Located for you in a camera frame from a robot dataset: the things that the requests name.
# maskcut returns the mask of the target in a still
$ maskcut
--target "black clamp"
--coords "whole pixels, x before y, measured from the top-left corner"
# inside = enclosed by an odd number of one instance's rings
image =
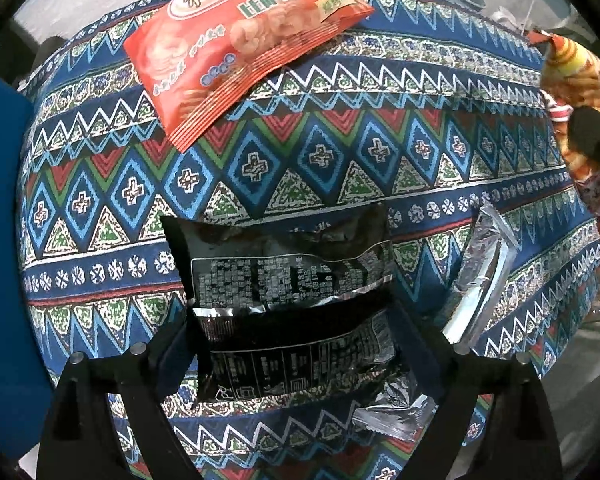
[[[398,480],[445,480],[477,397],[493,394],[485,434],[464,480],[561,480],[560,450],[549,406],[528,355],[505,361],[453,348],[433,326],[395,308],[398,345],[436,415]],[[128,423],[154,480],[202,480],[160,404],[178,391],[194,357],[211,377],[208,349],[190,308],[152,340],[124,354],[90,360],[71,355],[48,412],[38,480],[133,480],[107,394],[120,394]]]

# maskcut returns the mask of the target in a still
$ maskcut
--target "geometric pattern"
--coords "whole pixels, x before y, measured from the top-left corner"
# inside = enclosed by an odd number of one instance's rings
[[[186,304],[161,215],[317,231],[378,201],[397,293],[426,315],[445,301],[475,209],[496,206],[519,251],[474,350],[525,349],[548,371],[589,309],[600,242],[545,115],[536,49],[445,0],[366,0],[368,20],[263,78],[179,153],[122,48],[167,1],[88,25],[20,88],[36,102],[19,175],[20,267],[53,381],[71,352],[120,354]],[[390,480],[414,443],[351,423],[381,382],[360,374],[194,406],[194,364],[163,408],[206,478],[289,478],[293,459],[300,480]],[[478,400],[467,442],[489,404]],[[146,476],[123,406],[111,405]]]

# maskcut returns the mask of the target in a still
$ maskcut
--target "red snack bag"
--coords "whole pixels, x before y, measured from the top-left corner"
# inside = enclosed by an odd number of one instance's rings
[[[171,0],[125,50],[184,152],[267,73],[372,12],[363,0]]]

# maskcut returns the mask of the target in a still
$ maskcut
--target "black snack bag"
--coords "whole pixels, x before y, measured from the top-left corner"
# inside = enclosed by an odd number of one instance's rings
[[[393,300],[385,285],[310,310],[199,317],[213,367],[199,402],[289,394],[385,369],[395,357],[385,316]]]
[[[222,226],[161,217],[180,278],[200,317],[307,308],[363,294],[393,277],[383,204],[318,233],[266,224]]]

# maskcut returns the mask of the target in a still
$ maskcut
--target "metal screw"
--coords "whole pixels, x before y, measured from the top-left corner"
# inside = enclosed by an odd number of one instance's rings
[[[531,362],[531,356],[529,355],[528,352],[517,352],[516,353],[516,360],[521,365],[528,365]]]
[[[146,344],[141,341],[138,343],[133,343],[131,345],[131,347],[129,348],[129,351],[133,355],[140,355],[140,354],[144,353],[145,350],[146,350]]]
[[[82,352],[74,352],[69,356],[69,362],[72,365],[77,365],[84,359],[84,354]]]
[[[471,349],[466,343],[456,343],[454,345],[454,352],[458,355],[467,355],[470,351]]]

